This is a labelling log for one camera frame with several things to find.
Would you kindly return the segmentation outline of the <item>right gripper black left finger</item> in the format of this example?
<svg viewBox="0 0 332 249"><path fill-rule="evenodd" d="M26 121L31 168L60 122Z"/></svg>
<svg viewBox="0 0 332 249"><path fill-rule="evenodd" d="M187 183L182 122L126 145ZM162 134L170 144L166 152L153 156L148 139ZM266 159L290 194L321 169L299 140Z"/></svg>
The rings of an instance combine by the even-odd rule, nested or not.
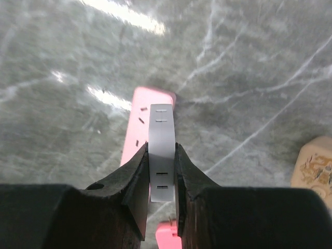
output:
<svg viewBox="0 0 332 249"><path fill-rule="evenodd" d="M86 189L2 184L1 248L139 248L146 233L148 164L143 145Z"/></svg>

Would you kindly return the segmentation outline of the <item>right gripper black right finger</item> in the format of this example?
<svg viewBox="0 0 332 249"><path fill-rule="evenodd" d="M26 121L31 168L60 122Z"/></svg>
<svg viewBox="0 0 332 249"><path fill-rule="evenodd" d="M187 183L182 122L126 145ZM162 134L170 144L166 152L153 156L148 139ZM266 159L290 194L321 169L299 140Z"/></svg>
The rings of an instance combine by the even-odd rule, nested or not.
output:
<svg viewBox="0 0 332 249"><path fill-rule="evenodd" d="M182 248L331 248L331 217L303 188L223 187L175 146Z"/></svg>

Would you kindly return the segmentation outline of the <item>red square plug adapter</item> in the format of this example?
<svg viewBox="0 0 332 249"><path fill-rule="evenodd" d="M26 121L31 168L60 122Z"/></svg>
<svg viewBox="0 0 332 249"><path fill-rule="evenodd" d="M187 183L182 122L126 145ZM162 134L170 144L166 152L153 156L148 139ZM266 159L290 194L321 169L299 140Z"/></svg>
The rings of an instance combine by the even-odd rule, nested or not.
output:
<svg viewBox="0 0 332 249"><path fill-rule="evenodd" d="M177 235L177 223L175 220L161 222L155 233L158 249L181 249L182 240Z"/></svg>

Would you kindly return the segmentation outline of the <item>pink power strip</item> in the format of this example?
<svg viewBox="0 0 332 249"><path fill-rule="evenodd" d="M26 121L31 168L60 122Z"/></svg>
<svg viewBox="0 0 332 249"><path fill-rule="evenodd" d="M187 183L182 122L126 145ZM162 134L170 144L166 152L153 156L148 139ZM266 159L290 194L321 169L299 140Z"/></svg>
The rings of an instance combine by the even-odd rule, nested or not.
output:
<svg viewBox="0 0 332 249"><path fill-rule="evenodd" d="M173 92L155 87L135 88L120 165L126 164L148 141L150 106L152 104L175 106L175 102L176 95Z"/></svg>

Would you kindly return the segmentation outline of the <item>white square plug adapter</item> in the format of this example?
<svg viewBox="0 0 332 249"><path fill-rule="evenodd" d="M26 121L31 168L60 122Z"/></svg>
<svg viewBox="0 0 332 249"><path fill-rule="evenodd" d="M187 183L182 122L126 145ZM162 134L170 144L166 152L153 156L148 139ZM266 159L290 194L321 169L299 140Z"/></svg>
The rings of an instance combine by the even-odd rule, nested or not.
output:
<svg viewBox="0 0 332 249"><path fill-rule="evenodd" d="M175 129L171 104L150 106L148 128L150 200L168 202L174 197Z"/></svg>

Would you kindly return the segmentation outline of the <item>tan wooden plug adapter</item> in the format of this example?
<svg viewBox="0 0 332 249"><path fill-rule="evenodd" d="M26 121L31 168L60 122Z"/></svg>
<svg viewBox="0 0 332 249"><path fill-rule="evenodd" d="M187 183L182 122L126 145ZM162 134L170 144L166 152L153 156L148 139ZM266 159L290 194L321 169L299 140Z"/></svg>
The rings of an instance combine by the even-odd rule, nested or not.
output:
<svg viewBox="0 0 332 249"><path fill-rule="evenodd" d="M331 209L330 137L320 136L302 146L290 186L313 190Z"/></svg>

